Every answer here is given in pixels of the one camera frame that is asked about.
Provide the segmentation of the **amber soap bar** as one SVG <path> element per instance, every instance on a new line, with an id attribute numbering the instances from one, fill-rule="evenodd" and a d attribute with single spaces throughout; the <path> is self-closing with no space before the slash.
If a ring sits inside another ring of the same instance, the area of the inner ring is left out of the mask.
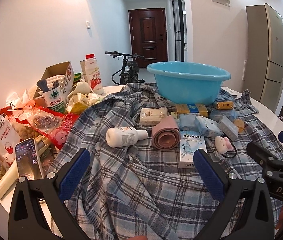
<path id="1" fill-rule="evenodd" d="M 238 128 L 238 132 L 241 133 L 244 131 L 244 127 L 245 127 L 245 124 L 244 124 L 244 121 L 241 120 L 241 119 L 235 119 L 234 120 L 234 125 Z"/>

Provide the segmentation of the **gold wrapped packet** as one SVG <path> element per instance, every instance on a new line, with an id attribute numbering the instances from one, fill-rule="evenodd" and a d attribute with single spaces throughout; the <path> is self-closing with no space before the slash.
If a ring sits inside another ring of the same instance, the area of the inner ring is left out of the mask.
<path id="1" fill-rule="evenodd" d="M 217 110 L 231 110 L 234 108 L 234 102 L 233 101 L 214 102 L 213 107 Z"/>

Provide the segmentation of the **light blue tissue pack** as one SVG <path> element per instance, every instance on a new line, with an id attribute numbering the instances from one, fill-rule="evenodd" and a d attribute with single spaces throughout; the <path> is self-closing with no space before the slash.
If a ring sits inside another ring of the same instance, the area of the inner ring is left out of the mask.
<path id="1" fill-rule="evenodd" d="M 213 109 L 209 114 L 209 118 L 216 122 L 219 122 L 223 116 L 226 116 L 230 121 L 234 121 L 235 119 L 237 119 L 237 113 L 235 112 L 234 109 L 226 109 L 226 110 Z"/>

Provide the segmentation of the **white paper with QR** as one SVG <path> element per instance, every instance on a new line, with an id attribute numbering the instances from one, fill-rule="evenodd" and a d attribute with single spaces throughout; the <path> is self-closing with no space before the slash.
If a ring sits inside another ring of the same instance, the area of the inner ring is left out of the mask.
<path id="1" fill-rule="evenodd" d="M 242 95 L 240 92 L 236 92 L 228 87 L 221 87 L 221 89 L 223 89 L 224 91 L 229 93 L 233 98 L 236 98 L 236 99 L 240 98 Z"/>

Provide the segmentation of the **Raison blue white box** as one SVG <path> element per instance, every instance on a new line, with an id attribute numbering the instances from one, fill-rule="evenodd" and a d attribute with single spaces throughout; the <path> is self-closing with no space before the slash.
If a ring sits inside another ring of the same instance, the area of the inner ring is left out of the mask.
<path id="1" fill-rule="evenodd" d="M 195 131 L 180 131 L 180 153 L 179 153 L 179 168 L 193 168 L 193 155 L 203 149 L 207 152 L 205 139 Z"/>

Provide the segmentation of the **light blue wipes pack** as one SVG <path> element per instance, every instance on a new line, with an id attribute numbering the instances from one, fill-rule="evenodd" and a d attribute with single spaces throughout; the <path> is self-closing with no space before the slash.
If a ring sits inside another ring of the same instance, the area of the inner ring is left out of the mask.
<path id="1" fill-rule="evenodd" d="M 182 131 L 199 132 L 200 135 L 209 138 L 222 136 L 224 133 L 218 127 L 218 123 L 214 120 L 201 115 L 181 114 L 179 116 L 180 129 Z"/>

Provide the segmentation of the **white snack pouch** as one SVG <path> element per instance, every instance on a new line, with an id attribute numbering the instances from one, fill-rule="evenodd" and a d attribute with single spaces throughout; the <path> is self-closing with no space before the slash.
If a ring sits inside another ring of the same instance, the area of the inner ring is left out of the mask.
<path id="1" fill-rule="evenodd" d="M 10 165 L 15 160 L 15 146 L 20 139 L 8 119 L 0 115 L 0 156 Z"/>

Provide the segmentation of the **beige refrigerator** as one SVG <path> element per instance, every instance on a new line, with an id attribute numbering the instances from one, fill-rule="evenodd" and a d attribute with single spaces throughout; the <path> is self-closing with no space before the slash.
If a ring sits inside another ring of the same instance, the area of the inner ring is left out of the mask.
<path id="1" fill-rule="evenodd" d="M 243 89 L 276 112 L 283 89 L 283 12 L 270 4 L 246 7 L 248 55 Z"/>

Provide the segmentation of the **pink rolled mat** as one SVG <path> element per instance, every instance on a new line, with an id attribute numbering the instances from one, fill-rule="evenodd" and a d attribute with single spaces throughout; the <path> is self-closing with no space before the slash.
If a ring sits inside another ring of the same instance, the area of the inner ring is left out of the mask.
<path id="1" fill-rule="evenodd" d="M 170 150 L 180 142 L 180 130 L 171 115 L 152 128 L 152 145 L 159 150 Z"/>

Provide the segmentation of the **blue plastic basin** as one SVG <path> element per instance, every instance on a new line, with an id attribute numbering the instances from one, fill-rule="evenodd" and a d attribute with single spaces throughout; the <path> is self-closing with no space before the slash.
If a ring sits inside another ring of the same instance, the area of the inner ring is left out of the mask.
<path id="1" fill-rule="evenodd" d="M 174 103 L 211 105 L 231 74 L 222 68 L 194 62 L 158 62 L 147 66 L 158 92 Z"/>

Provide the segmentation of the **green white paper cup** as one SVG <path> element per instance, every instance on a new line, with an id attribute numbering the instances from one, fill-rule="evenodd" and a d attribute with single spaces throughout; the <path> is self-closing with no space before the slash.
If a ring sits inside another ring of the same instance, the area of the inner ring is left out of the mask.
<path id="1" fill-rule="evenodd" d="M 48 87 L 46 79 L 39 80 L 37 82 L 37 87 L 42 90 L 47 108 L 58 113 L 66 113 L 66 105 L 63 100 L 58 80 L 53 82 L 52 89 Z"/>

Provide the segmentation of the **cream patterned box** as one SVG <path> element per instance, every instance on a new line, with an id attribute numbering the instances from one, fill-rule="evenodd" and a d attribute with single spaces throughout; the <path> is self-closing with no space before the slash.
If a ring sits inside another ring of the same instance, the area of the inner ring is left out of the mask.
<path id="1" fill-rule="evenodd" d="M 152 127 L 168 116 L 168 110 L 163 108 L 142 108 L 140 113 L 141 126 Z"/>

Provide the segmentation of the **open cardboard box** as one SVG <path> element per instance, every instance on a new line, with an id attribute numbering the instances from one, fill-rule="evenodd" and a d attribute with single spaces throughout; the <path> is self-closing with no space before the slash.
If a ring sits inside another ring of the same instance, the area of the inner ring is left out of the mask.
<path id="1" fill-rule="evenodd" d="M 52 89 L 53 87 L 53 82 L 58 80 L 61 93 L 63 96 L 63 100 L 66 105 L 67 96 L 69 95 L 73 87 L 74 77 L 75 77 L 75 73 L 72 64 L 70 61 L 67 61 L 47 67 L 43 76 L 41 77 L 41 80 L 46 79 L 47 85 L 50 89 Z M 42 90 L 39 87 L 37 87 L 33 99 L 38 106 L 46 107 Z"/>

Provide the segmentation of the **strawberry milk bottle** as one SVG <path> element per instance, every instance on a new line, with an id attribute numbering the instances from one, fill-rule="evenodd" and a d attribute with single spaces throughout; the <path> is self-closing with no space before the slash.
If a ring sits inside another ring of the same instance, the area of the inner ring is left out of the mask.
<path id="1" fill-rule="evenodd" d="M 85 60 L 80 62 L 82 73 L 84 75 L 84 80 L 90 86 L 91 90 L 102 95 L 104 93 L 100 68 L 97 63 L 97 59 L 94 54 L 87 54 Z"/>

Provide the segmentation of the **dark wooden door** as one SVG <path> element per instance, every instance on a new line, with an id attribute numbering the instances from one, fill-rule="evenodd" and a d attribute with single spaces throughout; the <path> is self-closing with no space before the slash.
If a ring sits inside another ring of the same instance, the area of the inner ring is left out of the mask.
<path id="1" fill-rule="evenodd" d="M 167 61 L 167 32 L 164 8 L 129 10 L 131 47 L 141 68 Z"/>

